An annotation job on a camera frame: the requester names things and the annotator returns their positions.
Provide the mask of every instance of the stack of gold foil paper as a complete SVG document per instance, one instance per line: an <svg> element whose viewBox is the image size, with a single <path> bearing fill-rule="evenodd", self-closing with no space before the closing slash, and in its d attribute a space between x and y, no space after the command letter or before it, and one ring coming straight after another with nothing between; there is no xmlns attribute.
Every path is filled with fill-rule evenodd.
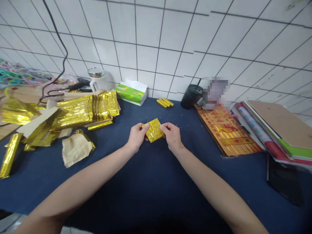
<svg viewBox="0 0 312 234"><path fill-rule="evenodd" d="M56 112L50 131L69 127L78 128L119 115L117 96L114 91L59 102L57 107L59 110Z"/></svg>
<svg viewBox="0 0 312 234"><path fill-rule="evenodd" d="M160 122L158 119L154 119L149 124L149 130L146 133L147 138L149 139L150 143L162 138L165 134L162 130L160 130Z"/></svg>
<svg viewBox="0 0 312 234"><path fill-rule="evenodd" d="M259 145L242 130L238 122L227 110L203 110L202 107L194 106L205 128L213 137L225 157L234 157L263 151Z"/></svg>
<svg viewBox="0 0 312 234"><path fill-rule="evenodd" d="M2 121L25 125L29 123L34 116L41 115L39 109L44 108L45 107L39 106L35 103L25 103L16 98L10 97L2 107Z"/></svg>

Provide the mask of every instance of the gold paper bar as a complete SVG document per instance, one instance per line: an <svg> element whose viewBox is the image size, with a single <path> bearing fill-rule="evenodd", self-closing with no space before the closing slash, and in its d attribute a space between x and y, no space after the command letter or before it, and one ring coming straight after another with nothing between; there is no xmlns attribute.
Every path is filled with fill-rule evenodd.
<svg viewBox="0 0 312 234"><path fill-rule="evenodd" d="M95 125L89 126L88 130L89 131L93 131L93 130L96 130L96 129L99 129L99 128L106 127L106 126L111 125L111 124L113 124L112 120L106 121L106 122L103 122L103 123L99 123L99 124L95 124Z"/></svg>
<svg viewBox="0 0 312 234"><path fill-rule="evenodd" d="M165 109L168 108L168 106L165 105L164 103L162 103L160 99L156 100L156 102L157 102L159 105L161 105L163 108L165 108Z"/></svg>
<svg viewBox="0 0 312 234"><path fill-rule="evenodd" d="M9 177L16 151L22 136L22 133L15 133L11 136L6 154L1 165L0 179Z"/></svg>
<svg viewBox="0 0 312 234"><path fill-rule="evenodd" d="M167 98L164 97L163 100L167 102L170 106L174 106L174 104L171 101L169 101Z"/></svg>
<svg viewBox="0 0 312 234"><path fill-rule="evenodd" d="M37 149L36 146L25 145L24 151L34 151L36 149Z"/></svg>
<svg viewBox="0 0 312 234"><path fill-rule="evenodd" d="M166 101L164 101L164 100L162 100L162 99L159 99L159 101L160 101L162 104L166 105L167 107L170 107L170 104L169 104L168 102L166 102Z"/></svg>
<svg viewBox="0 0 312 234"><path fill-rule="evenodd" d="M165 134L162 130L160 130L160 122L158 119L154 119L150 122L148 122L149 130L146 133L147 138L149 139L150 143L162 138Z"/></svg>

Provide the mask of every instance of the power cord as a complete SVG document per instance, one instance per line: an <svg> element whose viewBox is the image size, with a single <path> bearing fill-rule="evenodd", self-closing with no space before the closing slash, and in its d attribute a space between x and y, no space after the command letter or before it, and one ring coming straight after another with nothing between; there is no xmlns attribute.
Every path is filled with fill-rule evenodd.
<svg viewBox="0 0 312 234"><path fill-rule="evenodd" d="M65 72L65 60L67 59L67 56L68 56L68 51L67 51L66 46L64 45L64 43L63 43L61 37L59 36L59 32L58 32L58 29L56 28L56 25L55 25L53 16L52 16L52 14L51 14L51 12L50 12L50 9L49 9L48 5L46 4L46 1L45 1L45 0L42 0L42 1L43 1L44 5L45 5L45 7L46 7L46 9L47 9L47 11L48 11L48 13L49 13L49 16L50 16L51 21L52 21L52 24L53 24L53 26L54 26L55 32L56 32L56 34L57 34L57 36L58 36L60 42L62 43L62 45L63 45L63 47L64 47L64 49L65 49L65 51L66 51L66 56L65 56L65 58L64 58L64 60L63 60L63 71L61 72L61 74L60 74L54 81L52 81L51 83L48 83L48 84L46 84L45 86L43 86L43 88L42 88L42 96L41 96L41 98L39 99L39 102L38 102L37 104L39 104L40 102L41 102L41 103L46 103L46 102L42 102L42 99L44 99L44 98L46 98L46 97L48 98L48 97L61 96L61 95L49 95L49 92L51 92L52 90L48 92L48 95L47 95L47 96L45 96L44 90L45 90L45 88L46 88L47 86L49 86L49 85L51 85L51 84L55 84L56 81L61 77L61 75L64 74L64 72Z"/></svg>

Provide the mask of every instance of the table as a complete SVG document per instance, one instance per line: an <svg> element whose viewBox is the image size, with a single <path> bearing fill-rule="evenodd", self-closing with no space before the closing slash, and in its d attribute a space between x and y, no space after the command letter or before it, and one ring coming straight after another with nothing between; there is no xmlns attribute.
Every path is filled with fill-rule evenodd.
<svg viewBox="0 0 312 234"><path fill-rule="evenodd" d="M143 106L119 101L121 115L108 127L89 132L96 149L66 169L61 139L50 147L17 154L9 178L0 180L0 209L29 214L70 176L122 147L131 126L158 118L181 129L183 144L205 165L225 179L246 201L270 233L305 233L312 217L312 177L299 173L305 208L292 204L266 182L265 153L224 159L194 110L163 109L156 99ZM0 160L8 138L0 142ZM67 225L93 233L112 233L174 219L196 233L230 233L229 227L206 201L169 151L165 139L144 142L139 152L84 206Z"/></svg>

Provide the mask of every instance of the cardboard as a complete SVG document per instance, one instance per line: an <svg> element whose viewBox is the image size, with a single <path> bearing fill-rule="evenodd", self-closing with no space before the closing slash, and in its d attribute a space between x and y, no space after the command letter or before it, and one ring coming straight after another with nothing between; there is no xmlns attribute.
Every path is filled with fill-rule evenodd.
<svg viewBox="0 0 312 234"><path fill-rule="evenodd" d="M280 104L248 101L289 145L312 149L312 128Z"/></svg>

